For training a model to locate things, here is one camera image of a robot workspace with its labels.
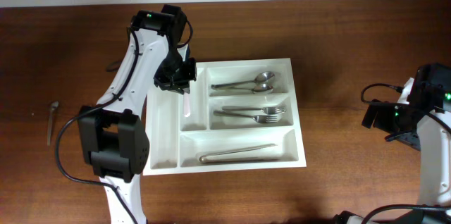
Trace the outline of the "pink plastic knife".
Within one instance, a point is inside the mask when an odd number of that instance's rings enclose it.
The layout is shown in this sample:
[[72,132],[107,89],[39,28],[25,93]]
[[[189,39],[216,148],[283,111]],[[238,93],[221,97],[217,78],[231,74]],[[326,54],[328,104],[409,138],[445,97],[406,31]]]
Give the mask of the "pink plastic knife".
[[183,115],[187,118],[191,115],[191,108],[190,108],[190,94],[184,93],[183,94]]

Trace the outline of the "metal fork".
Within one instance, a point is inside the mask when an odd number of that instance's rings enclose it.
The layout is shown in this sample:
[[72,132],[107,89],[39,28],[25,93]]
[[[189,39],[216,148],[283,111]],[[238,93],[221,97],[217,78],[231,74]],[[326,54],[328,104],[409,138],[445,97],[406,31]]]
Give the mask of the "metal fork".
[[224,111],[261,111],[266,115],[277,115],[287,111],[286,106],[265,106],[265,107],[248,107],[248,106],[223,106]]
[[215,116],[224,116],[224,117],[235,117],[235,118],[249,118],[252,119],[256,123],[265,124],[265,123],[277,123],[277,116],[268,116],[268,115],[246,115],[241,113],[229,113],[225,111],[214,111],[213,114]]

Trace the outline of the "small metal teaspoon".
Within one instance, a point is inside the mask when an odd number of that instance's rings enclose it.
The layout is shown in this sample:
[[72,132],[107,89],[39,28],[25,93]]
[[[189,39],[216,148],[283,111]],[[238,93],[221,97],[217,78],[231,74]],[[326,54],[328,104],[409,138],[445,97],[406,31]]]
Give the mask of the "small metal teaspoon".
[[59,101],[53,101],[49,106],[49,119],[47,123],[47,146],[51,146],[51,136],[54,127],[54,115],[59,107]]

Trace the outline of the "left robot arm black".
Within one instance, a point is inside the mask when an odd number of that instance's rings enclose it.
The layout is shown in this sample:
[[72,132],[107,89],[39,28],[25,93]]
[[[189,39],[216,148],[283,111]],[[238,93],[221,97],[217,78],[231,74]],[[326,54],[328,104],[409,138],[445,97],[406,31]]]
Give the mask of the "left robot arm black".
[[178,6],[139,11],[128,28],[129,47],[96,106],[84,106],[77,119],[83,158],[106,190],[112,220],[146,223],[140,176],[150,145],[141,120],[152,88],[187,94],[197,77],[196,61],[182,36],[190,23]]

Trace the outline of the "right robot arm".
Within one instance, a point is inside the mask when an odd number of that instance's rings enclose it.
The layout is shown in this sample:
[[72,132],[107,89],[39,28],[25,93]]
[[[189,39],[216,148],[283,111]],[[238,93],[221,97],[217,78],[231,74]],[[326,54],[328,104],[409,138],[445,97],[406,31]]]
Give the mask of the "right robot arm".
[[387,142],[398,141],[421,154],[420,190],[416,204],[391,204],[366,216],[349,211],[334,216],[337,224],[372,223],[373,217],[391,210],[406,210],[394,223],[450,223],[450,67],[440,63],[420,66],[396,102],[377,99],[367,104],[362,125],[387,133]]

